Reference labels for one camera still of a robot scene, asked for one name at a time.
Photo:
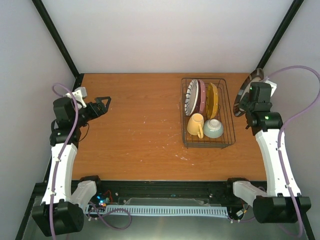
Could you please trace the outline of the pink dotted scalloped plate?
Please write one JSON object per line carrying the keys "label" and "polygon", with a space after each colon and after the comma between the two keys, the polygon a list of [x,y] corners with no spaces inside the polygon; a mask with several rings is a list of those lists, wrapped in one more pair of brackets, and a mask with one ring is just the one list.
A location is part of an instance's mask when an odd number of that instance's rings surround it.
{"label": "pink dotted scalloped plate", "polygon": [[203,80],[196,79],[198,82],[198,95],[197,95],[197,101],[195,103],[195,107],[192,114],[199,113],[203,114],[206,108],[206,86]]}

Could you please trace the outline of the white plate with blue stripes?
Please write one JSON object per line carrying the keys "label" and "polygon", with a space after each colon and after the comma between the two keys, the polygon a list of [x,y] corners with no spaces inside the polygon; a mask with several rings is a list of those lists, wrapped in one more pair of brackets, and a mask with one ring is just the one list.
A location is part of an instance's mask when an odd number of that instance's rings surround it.
{"label": "white plate with blue stripes", "polygon": [[190,116],[197,104],[199,94],[199,82],[197,79],[193,79],[186,90],[185,101],[184,101],[184,113],[186,116]]}

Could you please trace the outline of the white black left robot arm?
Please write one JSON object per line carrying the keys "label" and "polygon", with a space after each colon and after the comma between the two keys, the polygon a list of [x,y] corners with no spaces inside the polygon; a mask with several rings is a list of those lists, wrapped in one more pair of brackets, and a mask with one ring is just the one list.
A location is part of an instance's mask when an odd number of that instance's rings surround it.
{"label": "white black left robot arm", "polygon": [[33,207],[32,218],[46,237],[80,232],[90,200],[103,198],[104,188],[97,175],[83,177],[72,191],[72,172],[81,138],[81,127],[108,112],[111,97],[96,97],[94,102],[74,101],[67,96],[53,102],[55,121],[50,135],[51,167],[40,205]]}

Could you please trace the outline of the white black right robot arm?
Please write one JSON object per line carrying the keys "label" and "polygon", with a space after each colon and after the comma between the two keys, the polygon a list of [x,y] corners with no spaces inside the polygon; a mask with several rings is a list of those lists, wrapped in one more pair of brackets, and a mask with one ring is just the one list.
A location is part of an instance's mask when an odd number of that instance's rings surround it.
{"label": "white black right robot arm", "polygon": [[237,96],[236,104],[244,113],[263,158],[267,189],[263,191],[245,178],[230,178],[230,191],[253,208],[259,223],[296,223],[301,213],[311,208],[311,200],[302,196],[291,172],[282,117],[272,112],[271,96],[275,89],[267,82],[252,82]]}

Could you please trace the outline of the yellow ceramic mug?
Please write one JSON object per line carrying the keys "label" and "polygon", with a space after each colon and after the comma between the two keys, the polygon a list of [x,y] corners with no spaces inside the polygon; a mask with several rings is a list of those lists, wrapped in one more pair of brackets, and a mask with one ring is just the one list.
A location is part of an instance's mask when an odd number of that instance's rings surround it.
{"label": "yellow ceramic mug", "polygon": [[199,139],[204,138],[204,117],[200,113],[194,113],[187,123],[187,132],[192,136],[197,136]]}

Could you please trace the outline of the green patterned small bowl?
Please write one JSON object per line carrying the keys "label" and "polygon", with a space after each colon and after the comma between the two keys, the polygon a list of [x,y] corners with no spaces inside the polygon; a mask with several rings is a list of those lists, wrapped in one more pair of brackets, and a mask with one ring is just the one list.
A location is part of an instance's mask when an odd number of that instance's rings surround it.
{"label": "green patterned small bowl", "polygon": [[208,119],[203,126],[203,133],[205,136],[216,139],[223,135],[223,124],[217,119]]}

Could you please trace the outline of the yellow scalloped plate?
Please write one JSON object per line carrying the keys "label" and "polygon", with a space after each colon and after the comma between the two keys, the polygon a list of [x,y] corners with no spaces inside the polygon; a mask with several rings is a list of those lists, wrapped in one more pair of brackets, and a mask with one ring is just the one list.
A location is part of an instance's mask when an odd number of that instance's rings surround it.
{"label": "yellow scalloped plate", "polygon": [[209,83],[206,88],[206,117],[213,119],[219,110],[219,92],[216,85]]}

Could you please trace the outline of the dark wire dish rack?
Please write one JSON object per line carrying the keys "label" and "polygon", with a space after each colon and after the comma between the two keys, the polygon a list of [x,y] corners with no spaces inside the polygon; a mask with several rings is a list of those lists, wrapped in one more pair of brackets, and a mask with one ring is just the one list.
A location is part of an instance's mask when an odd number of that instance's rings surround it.
{"label": "dark wire dish rack", "polygon": [[182,142],[186,148],[225,148],[231,146],[236,141],[235,128],[232,117],[232,110],[229,100],[229,92],[227,82],[223,78],[208,78],[204,77],[201,80],[204,82],[205,87],[215,85],[217,88],[218,102],[217,113],[213,117],[221,122],[223,126],[223,133],[218,138],[209,138],[204,136],[200,139],[198,136],[191,135],[187,131],[187,124],[190,119],[185,112],[185,101],[187,99],[188,87],[192,82],[192,77],[185,77],[180,82],[180,123]]}

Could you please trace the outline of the dark striped bottom plate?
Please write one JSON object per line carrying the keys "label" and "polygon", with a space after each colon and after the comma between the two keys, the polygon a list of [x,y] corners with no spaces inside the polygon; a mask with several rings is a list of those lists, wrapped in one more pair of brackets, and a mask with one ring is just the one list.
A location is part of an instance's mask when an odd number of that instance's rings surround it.
{"label": "dark striped bottom plate", "polygon": [[241,85],[233,104],[233,115],[235,117],[241,117],[245,111],[240,107],[240,102],[246,93],[249,92],[251,83],[259,82],[264,79],[264,71],[262,68],[256,68],[251,72]]}

